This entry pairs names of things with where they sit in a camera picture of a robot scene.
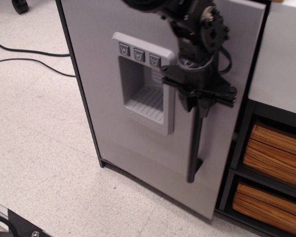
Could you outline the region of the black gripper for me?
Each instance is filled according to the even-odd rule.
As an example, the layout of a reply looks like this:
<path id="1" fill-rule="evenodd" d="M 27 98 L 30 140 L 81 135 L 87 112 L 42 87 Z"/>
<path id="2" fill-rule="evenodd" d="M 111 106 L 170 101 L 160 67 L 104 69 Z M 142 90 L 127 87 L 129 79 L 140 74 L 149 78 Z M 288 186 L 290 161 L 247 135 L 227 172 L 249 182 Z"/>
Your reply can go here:
<path id="1" fill-rule="evenodd" d="M 233 107 L 237 89 L 226 81 L 213 66 L 201 68 L 185 68 L 181 65 L 161 67 L 162 82 L 178 89 L 183 108 L 190 112 L 203 100 L 204 117 L 216 102 Z"/>

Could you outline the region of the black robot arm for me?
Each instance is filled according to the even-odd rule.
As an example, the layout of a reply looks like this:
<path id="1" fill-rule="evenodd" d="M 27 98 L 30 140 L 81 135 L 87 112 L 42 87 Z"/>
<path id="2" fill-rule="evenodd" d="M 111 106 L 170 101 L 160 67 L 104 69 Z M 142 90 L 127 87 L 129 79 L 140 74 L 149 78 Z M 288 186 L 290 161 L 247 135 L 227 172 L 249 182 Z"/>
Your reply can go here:
<path id="1" fill-rule="evenodd" d="M 126 0 L 130 8 L 167 20 L 178 39 L 176 65 L 161 66 L 162 82 L 174 86 L 184 109 L 233 107 L 237 89 L 222 76 L 232 67 L 223 47 L 229 27 L 212 0 Z"/>

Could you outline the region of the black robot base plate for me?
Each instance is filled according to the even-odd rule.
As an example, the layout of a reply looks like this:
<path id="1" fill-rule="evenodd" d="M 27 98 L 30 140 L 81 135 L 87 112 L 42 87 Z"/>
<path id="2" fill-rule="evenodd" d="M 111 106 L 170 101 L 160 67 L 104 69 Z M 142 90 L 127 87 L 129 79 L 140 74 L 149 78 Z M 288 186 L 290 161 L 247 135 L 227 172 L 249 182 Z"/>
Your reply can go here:
<path id="1" fill-rule="evenodd" d="M 8 209 L 8 220 L 16 228 L 20 237 L 51 237 L 49 233 Z"/>

